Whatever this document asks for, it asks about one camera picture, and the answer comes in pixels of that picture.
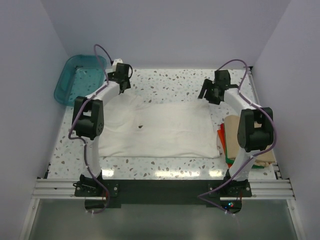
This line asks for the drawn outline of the white printed t shirt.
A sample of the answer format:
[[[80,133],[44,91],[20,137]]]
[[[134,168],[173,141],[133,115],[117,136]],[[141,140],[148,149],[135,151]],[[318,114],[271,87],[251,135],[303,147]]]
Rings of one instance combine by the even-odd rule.
[[[205,101],[155,104],[122,93],[104,105],[103,113],[101,157],[214,159],[220,155]]]

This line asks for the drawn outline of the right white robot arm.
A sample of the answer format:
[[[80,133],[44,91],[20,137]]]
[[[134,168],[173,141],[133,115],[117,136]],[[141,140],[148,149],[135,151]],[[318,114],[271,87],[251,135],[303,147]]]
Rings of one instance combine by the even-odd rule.
[[[276,142],[273,111],[256,105],[243,95],[240,87],[231,83],[228,70],[216,70],[214,80],[205,79],[198,98],[214,105],[224,102],[239,115],[236,135],[239,150],[228,171],[230,180],[222,185],[223,192],[233,197],[241,190],[239,182],[248,179],[254,159],[270,151]]]

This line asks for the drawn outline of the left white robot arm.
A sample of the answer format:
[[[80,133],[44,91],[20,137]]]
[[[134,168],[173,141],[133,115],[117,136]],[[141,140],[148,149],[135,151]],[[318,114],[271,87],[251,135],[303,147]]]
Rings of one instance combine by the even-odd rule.
[[[90,178],[86,191],[99,196],[104,184],[98,180],[102,173],[99,157],[99,138],[104,130],[104,106],[110,100],[131,88],[133,68],[120,58],[113,61],[104,83],[85,97],[78,96],[73,107],[71,129],[68,138],[83,142],[85,170],[82,177]]]

